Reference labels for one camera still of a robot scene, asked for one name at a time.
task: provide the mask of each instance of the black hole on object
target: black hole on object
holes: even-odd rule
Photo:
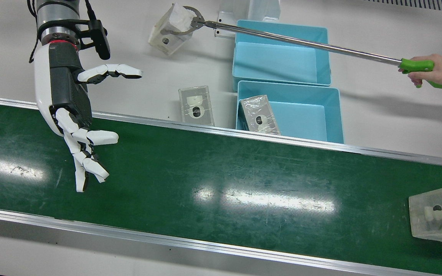
[[[198,107],[192,108],[192,113],[194,117],[200,117],[200,108]]]

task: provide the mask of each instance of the grabber tool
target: grabber tool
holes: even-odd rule
[[[174,35],[187,35],[189,33],[192,33],[193,31],[201,28],[202,26],[207,26],[207,27],[213,28],[213,29],[227,30],[227,31],[232,31],[234,33],[244,33],[244,34],[248,34],[248,35],[254,35],[254,36],[274,39],[274,40],[278,40],[278,41],[282,41],[282,42],[288,42],[288,43],[292,43],[292,44],[307,46],[307,47],[311,47],[311,48],[315,48],[315,49],[322,49],[322,50],[333,52],[333,53],[345,54],[348,56],[355,56],[357,58],[364,58],[364,59],[369,59],[371,61],[377,61],[377,62],[381,62],[381,63],[391,64],[391,65],[397,66],[398,68],[403,69],[403,72],[402,72],[403,74],[408,74],[410,72],[431,72],[434,69],[434,62],[433,61],[411,61],[411,60],[405,59],[405,58],[395,59],[395,58],[391,58],[388,56],[381,56],[379,54],[371,54],[371,53],[356,51],[354,49],[347,49],[347,48],[329,45],[329,44],[325,44],[325,43],[298,39],[298,38],[294,38],[291,36],[285,36],[285,35],[280,35],[280,34],[278,35],[276,33],[269,33],[266,31],[253,30],[253,29],[249,29],[249,28],[242,28],[242,27],[238,27],[238,26],[219,23],[216,21],[205,21],[204,17],[202,17],[202,15],[200,14],[200,12],[198,10],[196,10],[193,7],[188,7],[188,6],[184,6],[184,7],[186,9],[193,11],[196,15],[192,19],[192,23],[191,23],[192,28],[187,31],[184,31],[184,32],[171,31],[170,33],[172,33]],[[427,81],[427,82],[430,83],[433,87],[435,87],[437,89],[442,89],[442,84],[437,84],[435,82],[430,82],[430,81]]]

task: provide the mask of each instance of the human hand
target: human hand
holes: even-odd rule
[[[431,72],[410,72],[408,77],[412,80],[414,85],[420,87],[422,85],[422,80],[435,82],[437,84],[442,84],[442,56],[439,54],[432,54],[429,56],[415,56],[411,58],[411,61],[433,61],[434,69]]]

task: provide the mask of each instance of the green handle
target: green handle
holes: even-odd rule
[[[408,74],[410,72],[431,72],[434,69],[433,61],[411,61],[409,59],[402,58],[402,63],[398,66],[403,69],[403,74]],[[437,84],[435,82],[427,81],[431,86],[437,89],[442,89],[442,84]]]

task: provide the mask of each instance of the metal pole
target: metal pole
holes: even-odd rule
[[[249,29],[249,28],[232,26],[232,25],[228,25],[228,24],[224,24],[224,23],[218,23],[216,21],[205,21],[204,24],[206,26],[208,26],[209,28],[228,30],[228,31],[233,31],[235,33],[245,33],[248,35],[250,34],[250,35],[254,35],[254,36],[274,39],[274,40],[288,42],[288,43],[297,44],[297,45],[303,45],[303,46],[312,47],[312,48],[316,48],[316,49],[323,49],[323,50],[329,51],[329,52],[346,54],[348,56],[355,56],[357,58],[369,59],[371,61],[377,61],[377,62],[396,65],[396,66],[399,66],[402,63],[402,61],[400,59],[395,59],[395,58],[391,58],[388,56],[381,56],[379,54],[371,54],[371,53],[356,51],[353,49],[346,49],[346,48],[342,48],[342,47],[338,47],[338,46],[328,45],[325,43],[303,40],[303,39],[298,39],[298,38],[294,38],[294,37],[290,37],[290,36],[285,36],[285,35],[280,35],[280,34],[278,35],[275,33],[268,33],[266,31],[259,31],[259,30]]]

